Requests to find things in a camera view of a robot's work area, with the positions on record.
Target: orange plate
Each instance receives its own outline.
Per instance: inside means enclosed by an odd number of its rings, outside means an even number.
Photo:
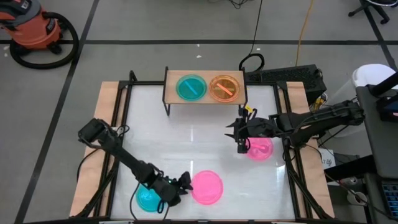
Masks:
[[[218,75],[210,82],[209,91],[215,100],[229,103],[237,99],[239,83],[229,75]]]

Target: shop vacuum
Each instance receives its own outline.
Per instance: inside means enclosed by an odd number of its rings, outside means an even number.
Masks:
[[[79,38],[75,28],[62,15],[46,12],[37,0],[0,0],[0,26],[12,37],[11,57],[20,65],[34,69],[61,67],[76,56]],[[30,63],[22,59],[33,50],[50,50],[62,53],[59,44],[62,33],[69,30],[72,35],[72,50],[63,59],[52,63]]]

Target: wooden stand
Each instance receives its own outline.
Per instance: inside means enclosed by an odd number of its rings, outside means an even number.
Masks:
[[[207,89],[206,94],[202,99],[197,101],[186,101],[181,99],[177,94],[176,87],[177,82],[185,75],[195,74],[201,76],[205,81],[207,87],[209,87],[212,79],[219,75],[228,75],[233,77],[239,83],[238,97],[232,102],[222,103],[215,100]],[[230,105],[245,105],[248,102],[248,91],[246,89],[246,83],[244,81],[244,69],[242,71],[204,71],[204,70],[169,70],[168,67],[165,69],[164,76],[164,88],[163,88],[163,104],[167,113],[170,115],[171,104],[230,104]]]

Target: pink plate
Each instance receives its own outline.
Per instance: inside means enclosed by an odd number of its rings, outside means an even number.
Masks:
[[[202,205],[216,203],[224,192],[223,181],[211,170],[197,173],[192,179],[192,197]]]
[[[248,157],[255,161],[268,159],[274,150],[274,145],[270,138],[249,138],[250,149],[247,153]]]

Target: black hose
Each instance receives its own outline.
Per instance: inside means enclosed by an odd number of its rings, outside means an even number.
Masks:
[[[70,31],[71,35],[72,35],[72,50],[70,51],[70,53],[64,57],[63,59],[56,61],[56,62],[52,62],[52,63],[30,63],[27,62],[25,60],[23,60],[21,58],[21,56],[17,53],[16,48],[18,47],[18,43],[15,42],[14,40],[11,41],[10,44],[10,54],[11,57],[20,65],[22,65],[23,67],[27,67],[27,68],[33,68],[33,69],[51,69],[51,68],[58,68],[61,67],[63,65],[66,65],[67,63],[69,63],[70,61],[72,61],[79,49],[79,36],[76,33],[75,28],[73,27],[73,25],[68,21],[67,18],[63,17],[62,15],[55,13],[55,12],[43,12],[42,16],[44,19],[58,19],[59,22],[62,22],[66,25],[66,27],[68,28],[68,30]]]
[[[259,58],[260,58],[261,64],[260,64],[260,66],[259,66],[256,70],[254,70],[253,72],[261,72],[261,70],[262,70],[262,68],[264,68],[264,65],[265,65],[266,62],[265,62],[265,60],[264,60],[264,56],[262,56],[262,54],[259,54],[259,53],[249,54],[248,56],[246,56],[246,57],[241,61],[241,63],[239,63],[239,71],[242,70],[243,63],[244,63],[247,59],[249,59],[249,58],[251,58],[251,57],[259,57]]]

